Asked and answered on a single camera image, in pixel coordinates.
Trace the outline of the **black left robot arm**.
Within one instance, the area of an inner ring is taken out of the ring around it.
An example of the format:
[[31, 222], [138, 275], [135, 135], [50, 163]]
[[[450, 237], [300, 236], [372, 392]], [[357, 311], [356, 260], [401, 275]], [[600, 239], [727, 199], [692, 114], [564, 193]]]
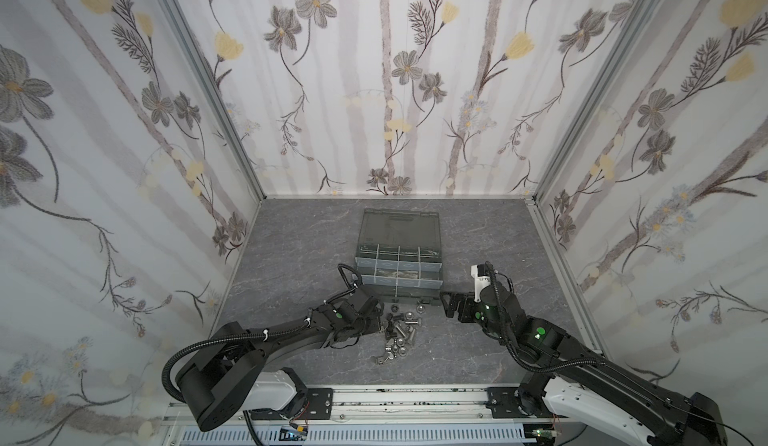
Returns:
[[269, 364], [379, 331], [384, 302], [356, 269], [343, 263], [337, 269], [345, 288], [300, 318], [259, 328], [230, 322], [166, 361], [161, 384], [174, 400], [187, 405], [201, 431], [216, 429], [241, 411], [255, 410], [248, 401], [257, 397], [257, 380]]

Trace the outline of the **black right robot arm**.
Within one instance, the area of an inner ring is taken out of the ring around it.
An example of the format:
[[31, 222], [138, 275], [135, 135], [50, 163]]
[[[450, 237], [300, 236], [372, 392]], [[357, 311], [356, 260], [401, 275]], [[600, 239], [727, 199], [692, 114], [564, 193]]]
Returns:
[[627, 445], [726, 445], [717, 403], [646, 380], [565, 329], [527, 314], [511, 280], [489, 262], [474, 265], [471, 293], [445, 291], [449, 318], [473, 323], [526, 371], [507, 405], [527, 416], [572, 418]]

